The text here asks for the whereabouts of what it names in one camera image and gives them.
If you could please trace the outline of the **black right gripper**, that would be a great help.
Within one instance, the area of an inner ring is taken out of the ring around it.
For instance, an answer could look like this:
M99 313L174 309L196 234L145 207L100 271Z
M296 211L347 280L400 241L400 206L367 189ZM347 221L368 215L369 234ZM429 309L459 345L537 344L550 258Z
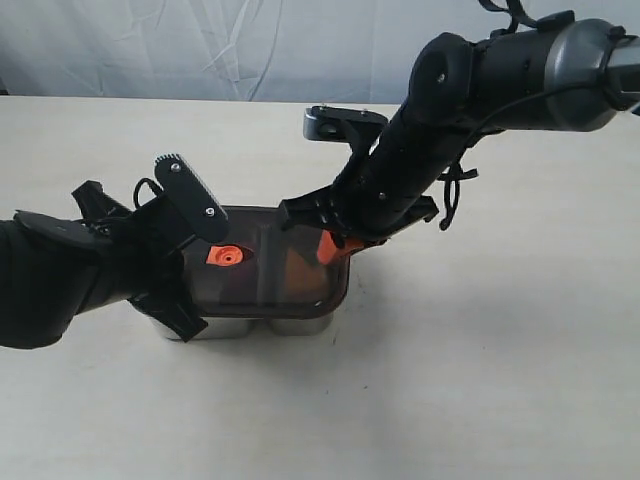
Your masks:
M316 258L330 265L432 220L438 208L423 193L438 176L435 159L369 159L352 180L283 200L278 220L284 230L323 229Z

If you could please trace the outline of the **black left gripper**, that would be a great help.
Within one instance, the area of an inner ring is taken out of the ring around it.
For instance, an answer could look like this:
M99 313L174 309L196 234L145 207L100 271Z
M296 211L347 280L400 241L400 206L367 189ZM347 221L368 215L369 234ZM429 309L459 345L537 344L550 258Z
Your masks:
M201 333L208 323L183 282L181 251L195 236L178 220L165 190L151 179L139 180L133 210L93 180L72 197L82 214L79 222L99 241L97 271L77 312L127 301L184 342Z

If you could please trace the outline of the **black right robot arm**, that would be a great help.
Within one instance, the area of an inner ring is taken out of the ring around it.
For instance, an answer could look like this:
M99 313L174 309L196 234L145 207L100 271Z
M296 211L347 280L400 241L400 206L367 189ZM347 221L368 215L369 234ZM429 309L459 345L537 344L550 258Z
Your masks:
M465 152L506 131L592 132L639 104L639 39L572 11L538 20L517 4L511 24L472 42L445 32L419 53L407 95L392 117L313 106L304 135L346 143L347 164L327 186L283 200L282 228L323 231L319 260L330 263L438 219L447 229Z

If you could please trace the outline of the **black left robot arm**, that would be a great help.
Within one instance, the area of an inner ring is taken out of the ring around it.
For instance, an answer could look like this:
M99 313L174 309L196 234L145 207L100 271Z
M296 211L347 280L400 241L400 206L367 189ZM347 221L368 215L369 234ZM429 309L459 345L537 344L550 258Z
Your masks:
M86 181L76 220L17 211L1 223L1 344L57 343L78 315L126 301L189 341L206 327L183 282L183 250L224 238L228 221L201 188L154 184L129 209Z

